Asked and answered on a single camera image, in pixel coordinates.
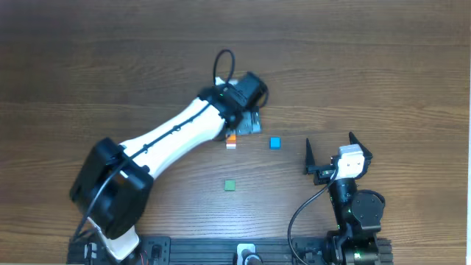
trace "wooden tabletop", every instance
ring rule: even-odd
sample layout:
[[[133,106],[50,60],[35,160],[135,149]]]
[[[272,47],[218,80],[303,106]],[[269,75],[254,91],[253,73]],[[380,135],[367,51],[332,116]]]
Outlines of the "wooden tabletop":
[[[358,183],[387,201],[379,236],[396,264],[463,264],[470,3],[462,0],[2,1],[0,262],[64,263],[80,214],[68,191],[91,147],[144,134],[211,84],[231,48],[237,77],[269,86],[263,133],[208,142],[156,181],[139,233],[286,236],[353,131],[375,156]],[[227,74],[228,62],[221,65]],[[281,149],[269,150],[269,137]],[[224,191],[235,180],[236,191]],[[323,195],[295,236],[336,228]]]

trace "blue block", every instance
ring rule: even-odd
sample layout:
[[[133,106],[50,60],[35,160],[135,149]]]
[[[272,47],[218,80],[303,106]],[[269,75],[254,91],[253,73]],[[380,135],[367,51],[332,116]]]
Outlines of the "blue block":
[[[270,149],[279,150],[281,148],[281,139],[280,137],[271,137],[270,138]]]

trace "robotic arm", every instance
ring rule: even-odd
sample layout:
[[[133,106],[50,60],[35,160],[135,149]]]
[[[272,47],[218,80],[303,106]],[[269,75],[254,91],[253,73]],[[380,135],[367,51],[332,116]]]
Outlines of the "robotic arm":
[[[124,260],[139,244],[134,224],[154,180],[195,146],[224,139],[266,92],[266,85],[248,72],[236,85],[203,89],[183,112],[145,135],[119,145],[109,138],[98,142],[70,191],[84,214],[73,240],[88,220],[109,254]]]

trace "green block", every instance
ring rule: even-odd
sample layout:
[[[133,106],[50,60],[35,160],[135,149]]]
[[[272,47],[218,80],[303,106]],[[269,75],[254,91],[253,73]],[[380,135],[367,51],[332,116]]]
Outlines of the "green block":
[[[225,191],[236,191],[236,181],[235,180],[226,180],[224,183]]]

